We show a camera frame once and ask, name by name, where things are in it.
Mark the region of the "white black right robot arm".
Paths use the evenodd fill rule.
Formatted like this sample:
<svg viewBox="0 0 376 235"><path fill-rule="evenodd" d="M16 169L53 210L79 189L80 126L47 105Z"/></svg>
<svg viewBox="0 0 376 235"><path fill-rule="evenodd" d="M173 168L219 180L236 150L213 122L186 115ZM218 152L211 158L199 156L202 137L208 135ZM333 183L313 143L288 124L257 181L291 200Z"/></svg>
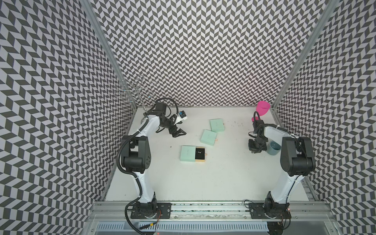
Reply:
<svg viewBox="0 0 376 235"><path fill-rule="evenodd" d="M267 143L273 141L281 147L280 165L283 170L277 185L269 191L264 203L258 206L256 217L271 219L291 219L290 197L299 183L316 168L312 141L308 137L298 137L286 129L266 124L255 112L252 120L253 134L248 141L252 153L267 150Z"/></svg>

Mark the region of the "mint green drawer jewelry box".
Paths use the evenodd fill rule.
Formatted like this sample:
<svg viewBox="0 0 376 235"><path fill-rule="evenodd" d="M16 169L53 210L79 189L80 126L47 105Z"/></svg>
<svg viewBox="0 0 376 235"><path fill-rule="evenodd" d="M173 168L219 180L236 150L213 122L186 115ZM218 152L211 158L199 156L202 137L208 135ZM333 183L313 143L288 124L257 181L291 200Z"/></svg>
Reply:
<svg viewBox="0 0 376 235"><path fill-rule="evenodd" d="M225 130L223 119L216 118L210 120L210 127L212 132L223 132Z"/></svg>

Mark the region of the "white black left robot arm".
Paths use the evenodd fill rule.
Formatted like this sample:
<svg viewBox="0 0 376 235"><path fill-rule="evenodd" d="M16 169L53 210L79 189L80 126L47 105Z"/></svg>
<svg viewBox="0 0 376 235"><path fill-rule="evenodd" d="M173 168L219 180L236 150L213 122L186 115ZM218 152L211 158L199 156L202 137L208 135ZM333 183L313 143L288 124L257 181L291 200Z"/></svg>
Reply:
<svg viewBox="0 0 376 235"><path fill-rule="evenodd" d="M135 179L139 196L132 202L132 218L155 218L161 213L158 209L155 191L147 176L147 169L151 165L151 148L149 137L167 129L174 137L184 136L187 133L177 127L187 118L185 112L180 112L172 98L157 99L154 105L143 113L144 118L136 132L125 135L116 156L117 169Z"/></svg>

